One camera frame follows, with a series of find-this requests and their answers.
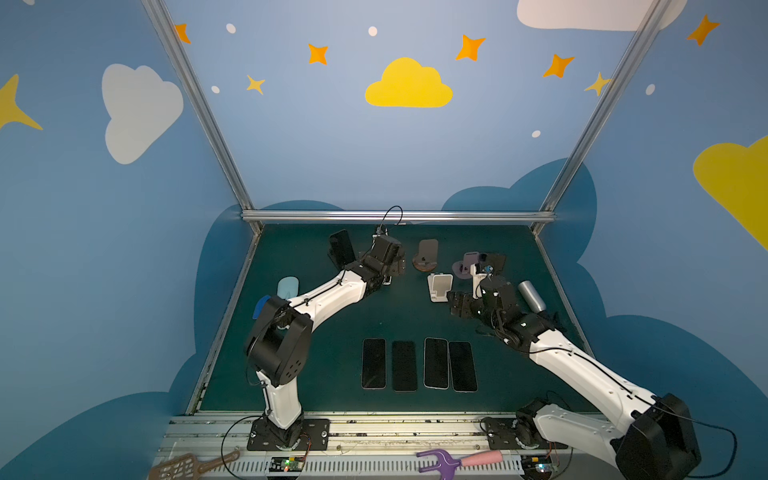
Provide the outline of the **white phone stand front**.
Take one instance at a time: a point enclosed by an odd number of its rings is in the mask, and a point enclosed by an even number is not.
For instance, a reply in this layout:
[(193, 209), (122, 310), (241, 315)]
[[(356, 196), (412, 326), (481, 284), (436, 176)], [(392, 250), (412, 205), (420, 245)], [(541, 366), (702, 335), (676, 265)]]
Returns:
[(453, 287), (453, 275), (445, 273), (431, 273), (427, 277), (430, 301), (433, 303), (446, 303), (448, 293)]

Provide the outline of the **round wooden phone stand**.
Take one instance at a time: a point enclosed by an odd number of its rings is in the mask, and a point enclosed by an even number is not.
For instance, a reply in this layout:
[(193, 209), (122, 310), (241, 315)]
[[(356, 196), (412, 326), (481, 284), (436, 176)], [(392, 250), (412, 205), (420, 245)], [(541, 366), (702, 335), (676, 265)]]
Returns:
[(414, 268), (420, 272), (432, 272), (438, 265), (439, 241), (437, 239), (422, 239), (412, 259)]

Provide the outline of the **white framed phone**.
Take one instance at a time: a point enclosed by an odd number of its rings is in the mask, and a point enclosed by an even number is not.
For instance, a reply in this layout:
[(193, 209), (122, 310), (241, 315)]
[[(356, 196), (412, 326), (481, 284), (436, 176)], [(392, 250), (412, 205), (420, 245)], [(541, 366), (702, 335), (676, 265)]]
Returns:
[(449, 352), (445, 339), (425, 339), (423, 379), (427, 388), (446, 390), (449, 387)]

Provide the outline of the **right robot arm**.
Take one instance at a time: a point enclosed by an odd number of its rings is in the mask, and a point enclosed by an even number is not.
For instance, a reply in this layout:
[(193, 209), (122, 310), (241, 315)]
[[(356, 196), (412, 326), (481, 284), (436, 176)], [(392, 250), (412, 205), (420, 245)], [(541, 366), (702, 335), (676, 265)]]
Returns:
[(564, 444), (613, 467), (626, 479), (684, 479), (702, 455), (688, 406), (659, 397), (589, 356), (562, 332), (528, 281), (485, 276), (471, 292), (446, 295), (453, 315), (476, 318), (507, 347), (556, 375), (595, 406), (601, 419), (534, 400), (514, 418), (523, 449)]

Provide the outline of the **purple phone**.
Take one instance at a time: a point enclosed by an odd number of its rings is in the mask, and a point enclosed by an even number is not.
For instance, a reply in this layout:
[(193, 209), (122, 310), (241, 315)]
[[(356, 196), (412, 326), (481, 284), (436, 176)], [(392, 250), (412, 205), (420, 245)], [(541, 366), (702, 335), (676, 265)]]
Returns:
[(365, 390), (379, 390), (386, 384), (386, 340), (367, 338), (362, 347), (361, 386)]

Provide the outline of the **small black phone stand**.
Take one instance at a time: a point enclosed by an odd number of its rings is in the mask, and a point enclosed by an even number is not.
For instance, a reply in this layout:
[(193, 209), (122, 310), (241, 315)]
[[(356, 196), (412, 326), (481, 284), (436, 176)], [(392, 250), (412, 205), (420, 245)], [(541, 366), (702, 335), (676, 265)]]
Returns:
[(507, 256), (500, 253), (481, 253), (477, 273), (488, 276), (500, 275), (504, 271)]

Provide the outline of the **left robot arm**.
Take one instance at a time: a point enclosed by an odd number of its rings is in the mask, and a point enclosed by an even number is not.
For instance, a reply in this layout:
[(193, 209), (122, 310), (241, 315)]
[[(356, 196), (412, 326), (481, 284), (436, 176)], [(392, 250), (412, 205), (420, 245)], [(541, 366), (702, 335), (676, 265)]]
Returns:
[(244, 344), (247, 365), (259, 380), (265, 409), (254, 422), (279, 449), (298, 445), (304, 410), (297, 379), (307, 365), (314, 330), (347, 306), (379, 290), (405, 269), (402, 243), (386, 234), (331, 280), (293, 298), (269, 296)]

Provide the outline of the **purple round phone stand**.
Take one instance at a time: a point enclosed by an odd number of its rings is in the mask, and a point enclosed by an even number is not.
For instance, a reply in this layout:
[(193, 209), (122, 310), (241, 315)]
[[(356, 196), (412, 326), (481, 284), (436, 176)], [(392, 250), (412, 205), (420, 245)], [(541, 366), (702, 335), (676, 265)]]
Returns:
[(466, 252), (463, 258), (452, 265), (452, 272), (456, 278), (468, 280), (472, 278), (471, 267), (480, 260), (480, 253), (477, 251)]

